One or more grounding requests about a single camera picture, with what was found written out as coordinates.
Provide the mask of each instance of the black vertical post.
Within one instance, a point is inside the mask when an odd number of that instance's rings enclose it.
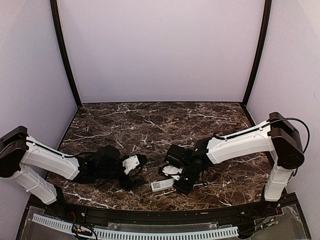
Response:
[[[79,108],[82,105],[82,103],[81,103],[81,99],[80,99],[80,96],[79,96],[79,93],[77,90],[74,76],[71,71],[71,66],[70,66],[70,62],[69,62],[69,58],[68,58],[68,54],[67,54],[67,49],[66,49],[66,45],[65,45],[65,41],[64,41],[64,36],[62,33],[61,23],[60,23],[57,0],[50,0],[50,4],[51,4],[51,11],[52,11],[52,18],[53,18],[53,23],[54,23],[54,28],[55,28],[55,34],[56,34],[56,38],[58,41],[65,73],[66,73],[66,76],[69,81],[69,85],[70,85],[70,88],[71,88],[71,91],[73,94],[73,98],[75,100],[77,107]]]
[[[254,61],[249,77],[248,84],[246,86],[245,94],[242,100],[242,104],[246,107],[252,92],[252,89],[255,84],[262,52],[264,49],[265,45],[265,40],[266,40],[266,35],[267,35],[267,29],[268,29],[268,23],[269,23],[269,17],[270,17],[270,12],[271,12],[271,2],[272,0],[265,0],[264,2],[264,10],[263,10],[263,17],[262,17],[262,23],[261,23],[261,29],[260,29],[260,35],[259,35],[259,40],[258,40],[258,45],[256,48],[255,56],[254,56]]]

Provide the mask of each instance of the robotic arm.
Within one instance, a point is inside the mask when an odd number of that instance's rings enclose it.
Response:
[[[67,155],[36,141],[28,135],[27,128],[19,126],[0,138],[0,177],[17,182],[47,205],[63,200],[63,193],[28,165],[79,184],[93,184],[97,179],[118,179],[120,186],[129,191],[136,184],[129,173],[141,168],[147,158],[140,154],[131,157],[120,155],[113,146],[100,147],[96,152]]]
[[[187,195],[210,165],[258,152],[277,155],[264,188],[264,199],[277,202],[295,169],[305,160],[298,130],[278,112],[249,129],[199,140],[193,150],[171,145],[164,160],[167,165],[161,172],[172,176],[173,187]]]

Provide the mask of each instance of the perforated metal strip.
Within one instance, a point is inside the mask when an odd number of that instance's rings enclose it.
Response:
[[[72,234],[72,223],[69,222],[52,219],[39,214],[34,214],[32,221],[60,232]],[[239,235],[238,227],[236,226],[208,231],[179,233],[126,232],[100,228],[95,228],[94,231],[100,240],[216,240],[236,237]]]

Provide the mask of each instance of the marble surface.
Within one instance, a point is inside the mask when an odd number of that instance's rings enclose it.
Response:
[[[171,144],[193,147],[213,133],[226,135],[250,127],[238,103],[152,102],[84,104],[74,118],[60,151],[77,154],[105,145],[123,155],[144,154],[148,162],[140,174],[148,183],[132,191],[117,181],[96,188],[49,173],[47,181],[62,188],[69,203],[139,211],[183,211],[221,208],[257,202],[271,172],[264,153],[227,160],[206,171],[188,195],[174,189],[153,193],[150,183],[164,180],[158,174]]]

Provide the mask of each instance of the white wall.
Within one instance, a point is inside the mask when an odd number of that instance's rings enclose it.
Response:
[[[320,1],[273,1],[248,110],[256,122],[273,111],[300,118],[311,131],[305,163],[289,183],[314,239],[320,239]],[[299,123],[303,142],[306,131]]]
[[[46,0],[0,0],[0,137],[19,125],[56,148],[75,111]],[[0,178],[0,238],[16,239],[29,194]]]
[[[241,101],[264,0],[59,0],[82,102]]]

